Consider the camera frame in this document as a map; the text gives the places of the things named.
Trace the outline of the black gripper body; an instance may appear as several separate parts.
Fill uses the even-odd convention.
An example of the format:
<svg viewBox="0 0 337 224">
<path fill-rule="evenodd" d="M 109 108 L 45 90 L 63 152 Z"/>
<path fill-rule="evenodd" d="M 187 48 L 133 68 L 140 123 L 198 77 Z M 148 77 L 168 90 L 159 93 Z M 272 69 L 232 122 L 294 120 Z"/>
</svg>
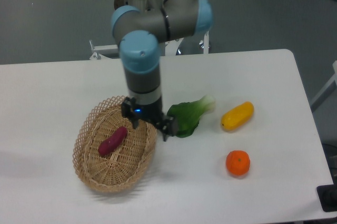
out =
<svg viewBox="0 0 337 224">
<path fill-rule="evenodd" d="M 138 118 L 139 121 L 145 121 L 158 129 L 157 123 L 164 116 L 162 112 L 162 99 L 147 105 L 137 103 L 137 100 L 132 97 L 126 97 L 121 104 L 122 117 L 127 118 L 132 124 L 132 118 Z"/>
</svg>

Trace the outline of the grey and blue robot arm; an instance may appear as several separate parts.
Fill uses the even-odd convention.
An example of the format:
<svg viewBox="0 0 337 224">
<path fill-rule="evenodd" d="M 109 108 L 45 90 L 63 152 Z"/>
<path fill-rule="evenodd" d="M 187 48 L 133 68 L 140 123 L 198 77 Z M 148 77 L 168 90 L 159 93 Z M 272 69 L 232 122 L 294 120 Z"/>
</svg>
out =
<svg viewBox="0 0 337 224">
<path fill-rule="evenodd" d="M 161 46 L 208 32 L 212 26 L 208 0 L 125 0 L 115 10 L 112 36 L 129 92 L 121 110 L 134 128 L 143 120 L 158 129 L 163 138 L 177 134 L 177 120 L 162 111 Z"/>
</svg>

